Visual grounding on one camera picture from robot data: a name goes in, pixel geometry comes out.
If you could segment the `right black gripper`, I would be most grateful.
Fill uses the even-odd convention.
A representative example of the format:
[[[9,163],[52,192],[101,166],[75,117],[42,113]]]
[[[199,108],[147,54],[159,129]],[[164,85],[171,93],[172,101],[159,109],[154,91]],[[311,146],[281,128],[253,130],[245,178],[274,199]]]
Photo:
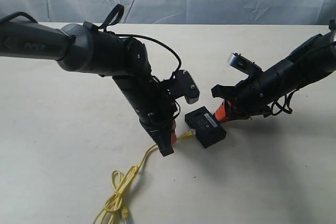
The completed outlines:
[[[250,115],[270,116],[268,106],[276,94],[276,72],[265,71],[249,77],[234,86],[220,84],[211,88],[212,97],[224,99],[214,112],[216,120],[222,124],[235,120],[248,120]],[[229,101],[235,101],[238,109]]]

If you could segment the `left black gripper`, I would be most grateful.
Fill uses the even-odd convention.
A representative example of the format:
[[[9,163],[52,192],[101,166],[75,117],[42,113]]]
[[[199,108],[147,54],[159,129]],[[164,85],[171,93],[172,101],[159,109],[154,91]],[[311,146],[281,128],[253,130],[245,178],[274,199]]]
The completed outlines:
[[[177,141],[177,111],[175,100],[163,87],[138,88],[138,116],[141,126],[158,146],[163,156],[174,153],[172,144]]]

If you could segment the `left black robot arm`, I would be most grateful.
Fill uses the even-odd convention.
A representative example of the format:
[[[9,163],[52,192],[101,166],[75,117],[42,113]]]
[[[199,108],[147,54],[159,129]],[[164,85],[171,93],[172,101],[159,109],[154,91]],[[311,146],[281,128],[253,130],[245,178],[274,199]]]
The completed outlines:
[[[90,22],[55,29],[24,12],[1,17],[1,56],[53,60],[69,72],[111,77],[158,147],[170,147],[175,134],[176,99],[152,74],[145,45],[133,36],[108,31],[121,11],[114,10],[102,25]]]

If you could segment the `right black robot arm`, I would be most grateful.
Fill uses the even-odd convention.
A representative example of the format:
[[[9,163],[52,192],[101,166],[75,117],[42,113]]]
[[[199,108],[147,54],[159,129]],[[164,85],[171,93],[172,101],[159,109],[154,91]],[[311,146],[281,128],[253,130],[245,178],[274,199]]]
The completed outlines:
[[[230,55],[228,64],[247,78],[235,86],[217,84],[211,89],[213,97],[223,99],[214,113],[203,106],[184,117],[191,129],[184,136],[195,135],[204,148],[225,138],[222,123],[291,114],[295,92],[335,72],[335,28],[309,38],[266,71],[238,53]]]

